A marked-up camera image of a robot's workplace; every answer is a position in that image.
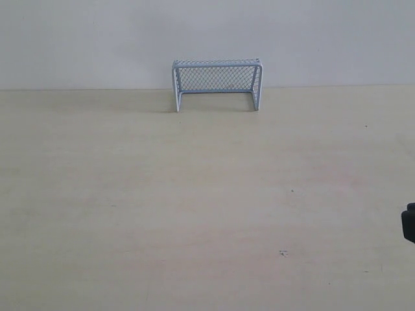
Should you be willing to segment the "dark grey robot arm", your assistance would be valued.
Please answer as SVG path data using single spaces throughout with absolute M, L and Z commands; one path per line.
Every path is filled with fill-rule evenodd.
M 401 213 L 401 224 L 404 238 L 415 243 L 415 203 L 407 204 L 407 209 Z

